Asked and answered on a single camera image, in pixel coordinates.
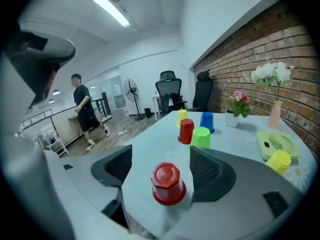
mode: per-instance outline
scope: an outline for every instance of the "pink vase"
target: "pink vase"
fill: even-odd
[[[276,129],[278,127],[280,114],[281,114],[281,104],[282,104],[282,101],[274,102],[274,105],[269,117],[269,122],[268,122],[268,126],[272,129]]]

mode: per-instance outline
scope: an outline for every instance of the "yellow cup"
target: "yellow cup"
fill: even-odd
[[[180,109],[177,111],[177,120],[175,126],[180,128],[180,122],[183,119],[187,119],[187,111],[185,109]]]
[[[283,150],[277,150],[265,163],[267,166],[275,170],[280,175],[283,175],[291,164],[289,154]]]

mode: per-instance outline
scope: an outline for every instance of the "black trash bin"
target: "black trash bin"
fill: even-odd
[[[150,118],[151,117],[151,110],[150,108],[145,108],[144,109],[145,117]]]

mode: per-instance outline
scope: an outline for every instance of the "man's hand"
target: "man's hand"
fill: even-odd
[[[79,111],[82,109],[82,106],[81,105],[79,105],[79,106],[77,106],[76,108],[75,108],[75,112],[76,113],[79,113]]]

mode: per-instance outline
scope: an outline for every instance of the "blue cup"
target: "blue cup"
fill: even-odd
[[[211,112],[203,112],[201,115],[200,127],[208,128],[212,134],[214,129],[214,114]]]

